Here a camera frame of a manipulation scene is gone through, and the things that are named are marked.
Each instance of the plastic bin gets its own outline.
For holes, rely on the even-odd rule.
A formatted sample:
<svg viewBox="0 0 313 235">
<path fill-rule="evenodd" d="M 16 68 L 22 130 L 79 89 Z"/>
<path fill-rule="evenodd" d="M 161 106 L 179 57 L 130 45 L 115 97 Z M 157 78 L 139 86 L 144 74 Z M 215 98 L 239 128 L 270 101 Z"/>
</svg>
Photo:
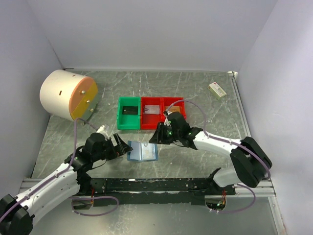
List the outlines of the plastic bin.
<svg viewBox="0 0 313 235">
<path fill-rule="evenodd" d="M 183 97 L 163 97 L 163 111 L 166 110 L 166 106 L 170 106 L 173 104 L 175 101 L 184 99 Z M 179 106 L 180 108 L 180 113 L 184 116 L 184 119 L 186 119 L 186 112 L 185 112 L 185 105 L 184 102 L 179 102 L 175 104 L 175 106 Z M 165 121 L 165 116 L 162 115 L 161 121 Z"/>
<path fill-rule="evenodd" d="M 124 106 L 138 106 L 138 113 L 123 114 Z M 118 130 L 139 130 L 140 129 L 140 97 L 120 97 L 117 111 Z"/>
<path fill-rule="evenodd" d="M 144 107 L 146 105 L 159 105 L 159 114 L 145 114 Z M 141 130 L 156 130 L 157 124 L 162 121 L 163 115 L 162 97 L 142 97 L 141 98 L 141 114 L 140 114 L 140 129 Z"/>
</svg>

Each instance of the marble surface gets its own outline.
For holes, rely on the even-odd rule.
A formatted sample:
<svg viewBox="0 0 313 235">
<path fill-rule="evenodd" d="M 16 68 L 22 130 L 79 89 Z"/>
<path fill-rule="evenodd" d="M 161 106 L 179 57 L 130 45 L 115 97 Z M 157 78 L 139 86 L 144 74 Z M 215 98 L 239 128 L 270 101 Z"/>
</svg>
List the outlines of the marble surface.
<svg viewBox="0 0 313 235">
<path fill-rule="evenodd" d="M 149 141 L 154 131 L 117 130 L 116 112 L 120 96 L 183 96 L 203 107 L 208 117 L 207 131 L 233 139 L 245 137 L 236 96 L 225 72 L 74 72 L 94 78 L 99 89 L 101 100 L 90 122 L 97 126 L 108 124 L 110 134 L 117 132 L 125 142 Z M 212 82 L 217 82 L 227 96 L 217 100 L 207 88 Z M 186 103 L 185 109 L 187 122 L 191 126 L 202 127 L 203 117 L 197 107 Z M 92 132 L 89 126 L 79 125 L 77 146 L 83 145 Z M 73 152 L 73 140 L 73 122 L 52 116 L 32 178 L 44 178 L 54 171 Z M 156 162 L 130 162 L 124 155 L 89 171 L 89 175 L 94 178 L 207 177 L 214 169 L 230 164 L 230 158 L 210 152 L 159 145 Z"/>
</svg>

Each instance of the gray marble tabletop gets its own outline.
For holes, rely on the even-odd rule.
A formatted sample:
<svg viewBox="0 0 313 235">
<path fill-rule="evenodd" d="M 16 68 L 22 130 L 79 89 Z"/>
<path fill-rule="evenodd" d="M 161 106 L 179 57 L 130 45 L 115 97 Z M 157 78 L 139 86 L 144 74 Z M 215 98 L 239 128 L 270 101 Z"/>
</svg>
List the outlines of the gray marble tabletop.
<svg viewBox="0 0 313 235">
<path fill-rule="evenodd" d="M 149 141 L 154 131 L 117 130 L 116 112 L 120 96 L 183 96 L 203 107 L 208 117 L 207 131 L 234 139 L 245 137 L 232 83 L 225 72 L 74 72 L 94 78 L 99 89 L 101 99 L 90 122 L 97 126 L 108 124 L 110 133 L 118 133 L 125 142 Z M 208 90 L 212 82 L 217 82 L 227 96 L 217 100 Z M 202 128 L 203 117 L 197 107 L 186 103 L 185 109 L 190 126 Z M 46 177 L 73 152 L 73 126 L 69 120 L 57 116 L 50 118 L 32 178 Z M 79 125 L 77 146 L 83 145 L 92 132 L 88 125 Z M 130 162 L 127 156 L 122 156 L 89 171 L 89 175 L 94 178 L 207 177 L 214 169 L 229 164 L 230 158 L 210 152 L 159 145 L 158 161 Z"/>
</svg>

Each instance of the table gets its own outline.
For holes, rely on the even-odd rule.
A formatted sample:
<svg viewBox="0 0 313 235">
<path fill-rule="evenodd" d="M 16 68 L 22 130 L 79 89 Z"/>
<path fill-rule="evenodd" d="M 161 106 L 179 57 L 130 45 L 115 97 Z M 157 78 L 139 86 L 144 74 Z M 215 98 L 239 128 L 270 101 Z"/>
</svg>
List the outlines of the table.
<svg viewBox="0 0 313 235">
<path fill-rule="evenodd" d="M 95 79 L 101 100 L 90 118 L 100 126 L 111 126 L 110 133 L 117 132 L 124 141 L 148 141 L 153 131 L 118 131 L 116 112 L 120 96 L 183 96 L 201 105 L 207 116 L 207 131 L 243 139 L 249 135 L 235 80 L 225 72 L 116 72 L 75 71 Z M 208 85 L 217 82 L 227 93 L 218 101 L 208 90 Z M 187 121 L 191 126 L 203 126 L 199 110 L 185 104 Z M 78 127 L 78 146 L 85 143 L 93 130 Z M 90 171 L 94 178 L 172 178 L 207 177 L 218 167 L 228 167 L 229 158 L 205 151 L 159 145 L 157 162 L 129 162 L 126 156 L 107 162 L 103 167 Z M 34 168 L 32 180 L 25 180 L 21 191 L 37 183 L 54 171 L 64 158 L 73 151 L 73 122 L 56 116 L 50 118 L 41 150 Z M 285 234 L 271 181 L 261 182 L 256 188 L 255 205 L 240 214 L 215 215 L 205 206 L 190 204 L 121 205 L 103 217 L 82 217 L 71 212 L 66 200 L 47 214 L 32 235 L 53 234 Z M 252 200 L 245 191 L 227 199 L 229 210 L 244 207 Z M 90 213 L 109 210 L 108 207 L 93 208 Z"/>
</svg>

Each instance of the white wall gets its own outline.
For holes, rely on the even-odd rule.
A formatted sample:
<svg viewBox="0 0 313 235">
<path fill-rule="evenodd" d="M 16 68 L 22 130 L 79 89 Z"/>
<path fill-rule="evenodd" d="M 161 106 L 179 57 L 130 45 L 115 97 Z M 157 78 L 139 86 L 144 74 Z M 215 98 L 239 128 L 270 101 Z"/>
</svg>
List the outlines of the white wall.
<svg viewBox="0 0 313 235">
<path fill-rule="evenodd" d="M 280 0 L 239 71 L 253 137 L 273 161 L 290 235 L 313 231 L 313 1 Z"/>
<path fill-rule="evenodd" d="M 238 71 L 277 0 L 28 0 L 66 68 Z"/>
<path fill-rule="evenodd" d="M 61 66 L 24 0 L 0 0 L 0 198 L 15 195 L 37 159 L 49 115 L 44 79 Z"/>
</svg>

